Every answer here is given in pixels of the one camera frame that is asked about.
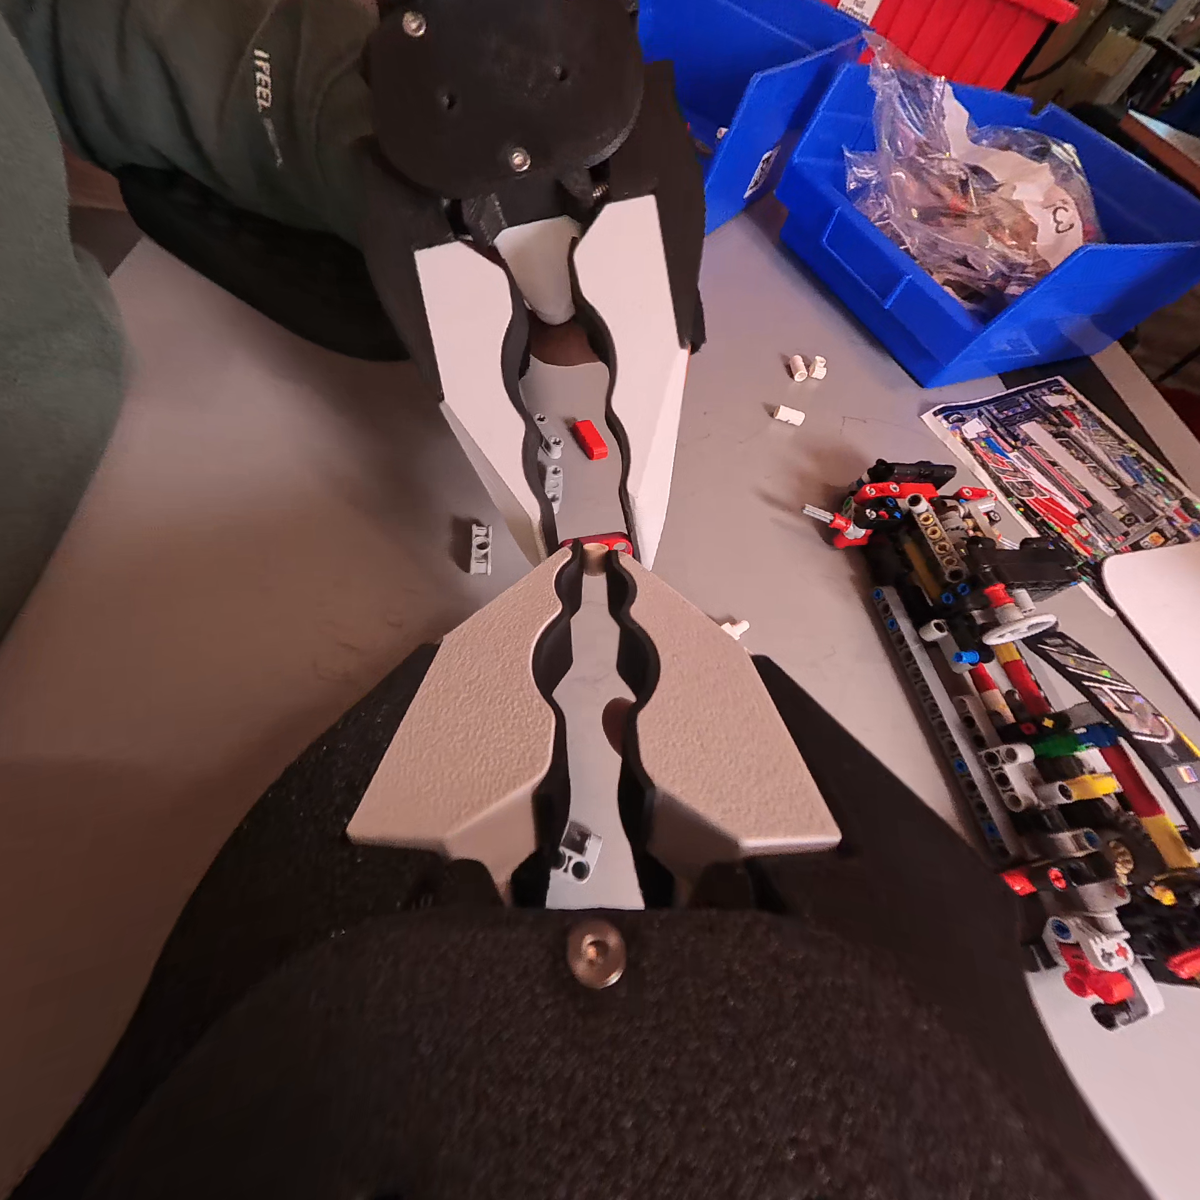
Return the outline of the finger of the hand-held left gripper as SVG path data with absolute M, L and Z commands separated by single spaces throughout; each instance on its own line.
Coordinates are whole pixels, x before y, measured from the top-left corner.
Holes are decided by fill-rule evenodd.
M 689 346 L 681 340 L 656 198 L 606 204 L 571 251 L 581 323 L 609 371 L 605 420 L 621 450 L 619 498 L 652 568 L 678 451 Z
M 441 408 L 522 553 L 555 553 L 558 527 L 539 474 L 542 436 L 521 393 L 528 310 L 506 264 L 471 243 L 419 250 Z

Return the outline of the red plastic bin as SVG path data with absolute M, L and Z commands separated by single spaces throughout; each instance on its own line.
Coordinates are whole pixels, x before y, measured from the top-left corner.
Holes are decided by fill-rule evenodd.
M 1072 1 L 832 1 L 912 61 L 956 83 L 1006 88 L 1046 38 L 1078 14 Z

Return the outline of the black mesh cushion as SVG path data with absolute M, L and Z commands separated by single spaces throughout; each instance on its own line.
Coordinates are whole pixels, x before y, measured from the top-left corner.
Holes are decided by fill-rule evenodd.
M 181 170 L 115 177 L 144 234 L 294 336 L 369 363 L 411 358 L 364 253 L 338 234 L 248 211 Z

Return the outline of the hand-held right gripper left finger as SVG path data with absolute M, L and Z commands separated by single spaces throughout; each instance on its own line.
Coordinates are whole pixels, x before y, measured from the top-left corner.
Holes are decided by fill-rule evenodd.
M 569 810 L 554 694 L 579 607 L 575 546 L 442 640 L 351 818 L 352 843 L 478 861 L 506 898 L 541 888 L 539 860 Z

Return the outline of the person's left forearm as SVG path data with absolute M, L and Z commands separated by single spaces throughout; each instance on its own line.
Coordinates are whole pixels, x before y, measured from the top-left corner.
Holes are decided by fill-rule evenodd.
M 81 158 L 178 170 L 246 211 L 361 243 L 359 1 L 18 1 L 4 18 Z

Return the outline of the toy brick car chassis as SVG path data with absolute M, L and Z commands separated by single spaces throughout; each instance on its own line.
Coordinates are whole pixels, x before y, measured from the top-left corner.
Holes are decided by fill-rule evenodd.
M 1019 897 L 1031 971 L 1105 1030 L 1198 988 L 1198 746 L 1045 604 L 1081 581 L 1054 537 L 996 533 L 956 467 L 878 460 L 805 516 L 862 550 L 871 604 L 985 856 Z

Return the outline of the person's green sweatshirt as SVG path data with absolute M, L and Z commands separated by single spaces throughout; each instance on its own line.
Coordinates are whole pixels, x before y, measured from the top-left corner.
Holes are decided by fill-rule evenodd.
M 2 34 L 2 633 L 56 553 L 125 401 L 125 336 L 71 237 L 65 153 L 36 70 Z

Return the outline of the white book stand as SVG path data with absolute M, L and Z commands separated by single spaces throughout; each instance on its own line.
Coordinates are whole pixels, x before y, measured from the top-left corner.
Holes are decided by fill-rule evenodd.
M 1199 711 L 1199 543 L 1115 554 L 1101 567 L 1108 598 L 1176 691 Z

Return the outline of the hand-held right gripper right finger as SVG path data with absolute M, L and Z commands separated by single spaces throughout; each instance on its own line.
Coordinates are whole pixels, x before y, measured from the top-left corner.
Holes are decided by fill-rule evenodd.
M 715 866 L 838 847 L 842 831 L 754 657 L 631 554 L 606 557 L 618 673 L 619 811 L 645 903 Z

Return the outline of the holographic sticker sheet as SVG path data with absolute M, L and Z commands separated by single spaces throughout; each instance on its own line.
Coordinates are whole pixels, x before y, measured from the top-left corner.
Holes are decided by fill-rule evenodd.
M 1015 517 L 1084 568 L 1199 540 L 1199 498 L 1064 377 L 939 404 L 925 423 Z

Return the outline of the person's left hand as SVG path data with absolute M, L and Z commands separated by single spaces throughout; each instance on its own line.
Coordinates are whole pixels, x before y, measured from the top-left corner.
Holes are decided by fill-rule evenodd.
M 531 356 L 548 366 L 585 366 L 602 361 L 578 318 L 551 324 L 529 310 Z

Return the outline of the clear bags of parts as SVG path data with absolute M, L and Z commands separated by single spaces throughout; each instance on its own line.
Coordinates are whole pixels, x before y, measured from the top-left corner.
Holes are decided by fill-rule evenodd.
M 875 150 L 845 150 L 849 200 L 984 320 L 1106 237 L 1072 143 L 978 124 L 952 83 L 869 34 Z

